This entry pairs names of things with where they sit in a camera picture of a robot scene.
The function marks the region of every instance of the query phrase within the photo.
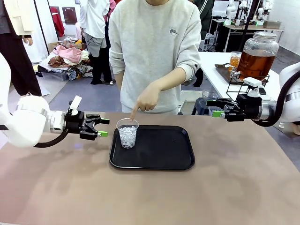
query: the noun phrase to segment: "jar lid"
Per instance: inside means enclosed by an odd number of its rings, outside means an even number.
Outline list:
[[[264,31],[257,31],[253,35],[255,38],[264,38],[264,39],[276,39],[277,34],[264,32]]]

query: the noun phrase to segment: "cup of ice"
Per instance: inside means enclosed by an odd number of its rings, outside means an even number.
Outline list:
[[[136,131],[139,123],[136,120],[125,118],[117,123],[122,147],[130,149],[135,145]]]

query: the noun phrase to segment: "glass jar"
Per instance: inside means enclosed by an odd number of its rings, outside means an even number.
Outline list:
[[[260,31],[245,43],[238,66],[241,80],[246,77],[265,79],[279,49],[276,37],[276,34]]]

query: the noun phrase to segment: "sweatshirt logo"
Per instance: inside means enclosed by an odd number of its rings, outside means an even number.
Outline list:
[[[170,33],[174,36],[174,35],[179,35],[179,33],[177,33],[176,30],[174,29],[170,29]]]

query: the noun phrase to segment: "stool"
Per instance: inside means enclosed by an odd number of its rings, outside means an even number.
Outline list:
[[[206,106],[206,101],[202,97],[198,98],[196,100],[192,115],[204,116],[209,115],[209,112],[210,110]]]

